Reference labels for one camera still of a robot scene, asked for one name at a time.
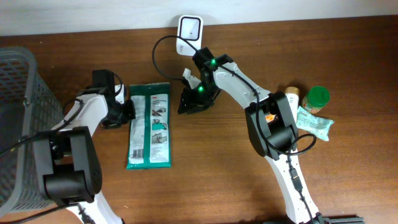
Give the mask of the green 3M gloves packet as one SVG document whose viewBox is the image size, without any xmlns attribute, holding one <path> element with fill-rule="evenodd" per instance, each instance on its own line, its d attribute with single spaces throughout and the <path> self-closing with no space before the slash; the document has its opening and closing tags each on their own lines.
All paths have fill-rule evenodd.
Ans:
<svg viewBox="0 0 398 224">
<path fill-rule="evenodd" d="M 136 118 L 130 123 L 127 170 L 169 168 L 170 84 L 129 86 Z"/>
</svg>

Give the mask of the small orange box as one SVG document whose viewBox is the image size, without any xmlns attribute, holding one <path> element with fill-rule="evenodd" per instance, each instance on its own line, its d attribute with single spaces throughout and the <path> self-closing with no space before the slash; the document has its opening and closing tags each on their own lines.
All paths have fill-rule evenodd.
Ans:
<svg viewBox="0 0 398 224">
<path fill-rule="evenodd" d="M 267 114 L 265 115 L 265 119 L 267 121 L 267 123 L 273 122 L 275 119 L 277 118 L 276 114 Z"/>
</svg>

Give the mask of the white cream tube gold cap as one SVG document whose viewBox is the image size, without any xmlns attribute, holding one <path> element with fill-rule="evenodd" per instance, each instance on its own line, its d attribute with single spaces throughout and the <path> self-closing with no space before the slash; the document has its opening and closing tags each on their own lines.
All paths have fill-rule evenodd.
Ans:
<svg viewBox="0 0 398 224">
<path fill-rule="evenodd" d="M 300 90 L 294 86 L 288 86 L 285 89 L 285 95 L 289 101 L 290 110 L 295 122 L 297 122 L 297 113 L 299 109 L 299 93 Z"/>
</svg>

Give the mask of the green capped bottle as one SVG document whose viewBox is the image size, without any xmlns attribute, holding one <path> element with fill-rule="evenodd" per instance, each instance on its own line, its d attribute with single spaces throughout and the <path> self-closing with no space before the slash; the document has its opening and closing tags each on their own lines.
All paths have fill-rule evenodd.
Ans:
<svg viewBox="0 0 398 224">
<path fill-rule="evenodd" d="M 314 86 L 305 95 L 301 107 L 311 114 L 318 113 L 330 101 L 330 92 L 324 86 Z"/>
</svg>

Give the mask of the mint green tissue pack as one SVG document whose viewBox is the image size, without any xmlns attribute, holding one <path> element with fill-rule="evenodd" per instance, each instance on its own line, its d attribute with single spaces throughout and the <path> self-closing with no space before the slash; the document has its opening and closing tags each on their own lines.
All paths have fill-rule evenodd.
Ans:
<svg viewBox="0 0 398 224">
<path fill-rule="evenodd" d="M 329 141 L 329 130 L 335 122 L 331 119 L 316 117 L 299 106 L 296 125 L 299 129 L 314 134 L 318 139 Z"/>
</svg>

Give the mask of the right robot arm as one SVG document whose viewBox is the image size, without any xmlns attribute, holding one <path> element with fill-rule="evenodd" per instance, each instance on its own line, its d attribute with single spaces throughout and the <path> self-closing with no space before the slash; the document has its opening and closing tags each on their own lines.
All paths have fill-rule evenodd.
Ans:
<svg viewBox="0 0 398 224">
<path fill-rule="evenodd" d="M 183 89 L 178 113 L 193 114 L 214 105 L 217 96 L 227 92 L 244 110 L 249 140 L 256 152 L 267 160 L 281 189 L 286 214 L 291 223 L 324 223 L 313 202 L 298 156 L 299 135 L 289 101 L 281 91 L 271 93 L 248 78 L 234 60 L 224 54 L 214 57 L 208 48 L 196 50 L 192 60 L 200 72 L 196 78 L 182 78 Z"/>
</svg>

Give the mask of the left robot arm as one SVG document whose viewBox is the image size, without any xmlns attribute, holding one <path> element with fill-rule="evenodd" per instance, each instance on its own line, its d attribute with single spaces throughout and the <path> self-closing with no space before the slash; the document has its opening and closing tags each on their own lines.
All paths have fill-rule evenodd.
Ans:
<svg viewBox="0 0 398 224">
<path fill-rule="evenodd" d="M 121 127 L 136 112 L 124 84 L 115 84 L 117 74 L 95 70 L 92 78 L 63 120 L 32 142 L 39 192 L 82 223 L 123 223 L 101 191 L 103 176 L 92 136 L 97 127 Z"/>
</svg>

